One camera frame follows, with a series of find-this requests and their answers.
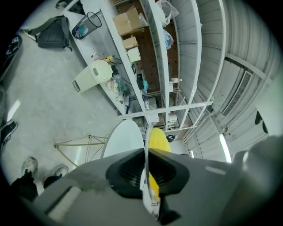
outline concrete floor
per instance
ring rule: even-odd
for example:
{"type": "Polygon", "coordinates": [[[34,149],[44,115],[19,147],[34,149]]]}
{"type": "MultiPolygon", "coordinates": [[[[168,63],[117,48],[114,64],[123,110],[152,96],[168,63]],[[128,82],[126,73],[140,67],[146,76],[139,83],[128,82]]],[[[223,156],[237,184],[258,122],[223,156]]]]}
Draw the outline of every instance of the concrete floor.
{"type": "MultiPolygon", "coordinates": [[[[59,15],[62,8],[56,9],[56,2],[44,2],[24,26],[34,28],[59,15]]],[[[72,80],[86,64],[73,42],[73,52],[41,49],[29,37],[20,35],[22,48],[2,84],[6,89],[7,112],[15,103],[19,106],[12,117],[19,126],[4,147],[1,166],[11,184],[21,177],[26,157],[36,157],[39,168],[35,182],[41,193],[41,179],[48,170],[60,163],[73,169],[54,148],[54,143],[89,134],[105,136],[120,120],[100,86],[83,94],[75,91],[72,80]]],[[[79,156],[78,149],[67,150],[66,154],[71,158],[84,158],[79,156]]]]}

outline box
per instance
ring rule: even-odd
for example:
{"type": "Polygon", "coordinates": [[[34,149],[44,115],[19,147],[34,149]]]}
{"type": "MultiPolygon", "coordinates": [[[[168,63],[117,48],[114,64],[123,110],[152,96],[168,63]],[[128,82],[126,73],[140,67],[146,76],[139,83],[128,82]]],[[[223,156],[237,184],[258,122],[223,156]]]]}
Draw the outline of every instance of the box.
{"type": "Polygon", "coordinates": [[[128,54],[128,57],[129,57],[131,62],[141,60],[141,55],[140,55],[140,52],[138,50],[138,47],[134,47],[132,49],[129,49],[127,54],[128,54]]]}
{"type": "Polygon", "coordinates": [[[125,13],[115,16],[113,20],[118,33],[121,36],[130,34],[134,32],[135,29],[142,26],[136,8],[132,8],[125,13]]]}
{"type": "Polygon", "coordinates": [[[134,48],[134,47],[138,47],[138,42],[136,40],[136,37],[131,37],[131,38],[128,38],[126,40],[123,41],[123,46],[125,49],[131,49],[131,48],[134,48]]]}

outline yellow object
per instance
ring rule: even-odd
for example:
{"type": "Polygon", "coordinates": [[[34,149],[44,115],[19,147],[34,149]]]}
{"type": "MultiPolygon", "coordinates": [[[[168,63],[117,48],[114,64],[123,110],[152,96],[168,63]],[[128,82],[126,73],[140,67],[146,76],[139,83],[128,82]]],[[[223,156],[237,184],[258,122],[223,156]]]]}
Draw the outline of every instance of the yellow object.
{"type": "Polygon", "coordinates": [[[109,62],[109,61],[111,61],[112,59],[113,59],[113,56],[108,56],[108,57],[104,58],[104,60],[105,60],[106,62],[109,62]]]}
{"type": "Polygon", "coordinates": [[[158,128],[154,128],[151,131],[149,138],[149,148],[155,148],[163,151],[171,152],[169,142],[165,133],[158,128]]]}
{"type": "MultiPolygon", "coordinates": [[[[161,129],[158,128],[152,129],[149,138],[149,148],[171,152],[170,145],[166,138],[166,135],[161,129]]],[[[160,201],[159,186],[156,183],[153,176],[151,175],[151,173],[149,173],[149,184],[151,189],[154,190],[156,197],[160,201]]]]}

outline brown pegboard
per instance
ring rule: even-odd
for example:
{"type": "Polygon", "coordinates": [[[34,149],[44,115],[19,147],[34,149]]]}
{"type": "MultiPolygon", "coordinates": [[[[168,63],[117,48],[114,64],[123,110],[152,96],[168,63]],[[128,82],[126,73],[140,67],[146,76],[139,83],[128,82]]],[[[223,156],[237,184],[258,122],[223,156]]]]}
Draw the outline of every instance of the brown pegboard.
{"type": "MultiPolygon", "coordinates": [[[[122,14],[132,6],[136,7],[138,14],[145,14],[145,12],[143,12],[142,10],[142,6],[139,0],[133,0],[119,4],[116,6],[116,9],[119,14],[122,14]]],[[[139,45],[138,49],[141,55],[141,61],[138,62],[138,64],[139,67],[144,71],[145,78],[148,82],[148,93],[151,93],[155,91],[160,91],[160,85],[152,37],[150,35],[149,27],[147,26],[144,29],[144,32],[135,34],[135,37],[137,39],[139,45]]],[[[175,26],[173,21],[171,21],[164,29],[171,34],[174,40],[174,43],[171,48],[167,50],[168,63],[171,65],[171,70],[169,74],[172,76],[172,78],[178,78],[178,50],[175,26]]]]}
{"type": "MultiPolygon", "coordinates": [[[[139,0],[128,1],[116,6],[117,12],[122,14],[126,12],[129,8],[135,6],[138,14],[143,13],[142,6],[139,0]]],[[[160,91],[159,77],[157,70],[157,63],[155,58],[155,52],[153,48],[153,42],[150,35],[149,27],[144,28],[144,32],[135,34],[138,42],[138,50],[141,55],[141,61],[138,62],[140,69],[143,70],[145,74],[145,79],[148,82],[149,88],[148,93],[160,91]]]]}
{"type": "MultiPolygon", "coordinates": [[[[178,78],[178,49],[177,49],[177,37],[174,22],[171,22],[164,28],[169,34],[171,34],[174,42],[170,49],[167,50],[168,63],[171,65],[171,71],[169,74],[172,78],[178,78]]],[[[173,88],[178,88],[178,84],[174,83],[173,88]]]]}

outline white sneaker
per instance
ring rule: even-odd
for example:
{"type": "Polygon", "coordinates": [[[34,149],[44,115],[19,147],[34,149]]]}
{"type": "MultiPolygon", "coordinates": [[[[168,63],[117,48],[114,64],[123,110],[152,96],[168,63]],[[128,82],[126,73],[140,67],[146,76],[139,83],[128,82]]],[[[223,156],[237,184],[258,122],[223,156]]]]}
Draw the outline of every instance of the white sneaker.
{"type": "Polygon", "coordinates": [[[34,178],[38,168],[38,162],[34,157],[28,157],[22,165],[22,176],[31,172],[31,176],[34,178]]]}
{"type": "Polygon", "coordinates": [[[60,164],[56,167],[54,167],[48,174],[46,177],[43,178],[42,182],[44,184],[45,180],[48,178],[48,177],[51,177],[51,176],[59,176],[59,177],[63,177],[65,176],[67,173],[69,172],[69,168],[63,164],[60,164]]]}

